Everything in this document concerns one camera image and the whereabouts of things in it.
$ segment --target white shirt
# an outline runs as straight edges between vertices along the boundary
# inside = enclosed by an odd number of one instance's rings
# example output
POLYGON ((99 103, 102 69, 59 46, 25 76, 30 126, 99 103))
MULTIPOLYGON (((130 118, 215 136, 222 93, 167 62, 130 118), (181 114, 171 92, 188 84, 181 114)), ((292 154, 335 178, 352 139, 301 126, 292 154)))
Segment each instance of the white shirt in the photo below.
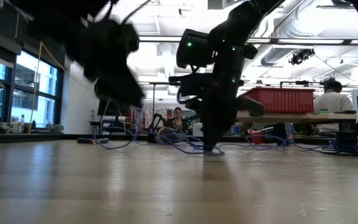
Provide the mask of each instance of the white shirt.
MULTIPOLYGON (((328 110, 330 113, 353 110, 350 99, 346 95, 336 92, 324 93, 317 97, 313 104, 315 113, 320 113, 320 110, 328 110)), ((320 124, 318 128, 320 132, 339 131, 338 124, 320 124)))

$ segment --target wooden floor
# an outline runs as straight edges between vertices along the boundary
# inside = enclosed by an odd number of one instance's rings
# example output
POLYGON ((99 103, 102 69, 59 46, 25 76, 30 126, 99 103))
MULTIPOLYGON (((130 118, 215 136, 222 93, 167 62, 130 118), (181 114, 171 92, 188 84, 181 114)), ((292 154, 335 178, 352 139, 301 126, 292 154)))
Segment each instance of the wooden floor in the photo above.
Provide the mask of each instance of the wooden floor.
POLYGON ((0 223, 358 223, 358 157, 223 149, 0 144, 0 223))

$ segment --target man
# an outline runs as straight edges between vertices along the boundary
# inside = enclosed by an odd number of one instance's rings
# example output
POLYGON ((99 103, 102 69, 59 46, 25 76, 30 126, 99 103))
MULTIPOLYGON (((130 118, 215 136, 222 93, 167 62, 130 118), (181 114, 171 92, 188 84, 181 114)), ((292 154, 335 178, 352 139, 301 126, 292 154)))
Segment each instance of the man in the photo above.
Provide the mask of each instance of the man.
MULTIPOLYGON (((321 110, 328 110, 330 113, 353 110, 350 99, 341 94, 342 84, 336 80, 328 80, 324 84, 324 94, 317 97, 314 104, 314 112, 320 113, 321 110)), ((318 126, 320 132, 339 131, 337 124, 322 124, 318 126)))

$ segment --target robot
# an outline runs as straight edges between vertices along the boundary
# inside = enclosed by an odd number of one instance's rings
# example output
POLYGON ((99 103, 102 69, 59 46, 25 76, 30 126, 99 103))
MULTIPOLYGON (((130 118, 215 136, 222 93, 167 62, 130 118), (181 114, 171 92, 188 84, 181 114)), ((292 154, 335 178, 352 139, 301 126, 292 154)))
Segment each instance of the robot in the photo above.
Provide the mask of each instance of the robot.
MULTIPOLYGON (((144 94, 127 68, 127 56, 139 48, 139 36, 127 19, 122 24, 105 17, 88 27, 81 18, 97 12, 108 0, 10 0, 10 3, 32 16, 28 33, 40 38, 51 37, 64 46, 68 57, 84 68, 84 76, 95 83, 98 97, 142 106, 144 94)), ((109 15, 113 4, 110 1, 109 15)), ((179 85, 177 100, 196 111, 203 124, 204 151, 211 152, 218 139, 234 124, 239 110, 263 115, 264 107, 248 98, 238 98, 237 89, 246 59, 257 54, 246 42, 261 20, 284 0, 249 0, 234 8, 226 21, 205 34, 187 29, 180 41, 177 65, 192 67, 192 73, 170 77, 179 85), (212 73, 197 73, 200 67, 214 63, 212 73), (195 96, 182 100, 182 96, 195 96)), ((353 4, 358 12, 358 0, 353 4)))

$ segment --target red plastic bin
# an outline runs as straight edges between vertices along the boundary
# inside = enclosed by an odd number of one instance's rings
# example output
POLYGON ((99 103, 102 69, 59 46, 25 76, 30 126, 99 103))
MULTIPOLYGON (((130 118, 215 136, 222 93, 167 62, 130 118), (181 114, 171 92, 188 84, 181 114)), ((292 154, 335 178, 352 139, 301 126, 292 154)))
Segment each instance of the red plastic bin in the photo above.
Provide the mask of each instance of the red plastic bin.
POLYGON ((264 105, 266 113, 313 113, 314 90, 256 87, 243 93, 264 105))

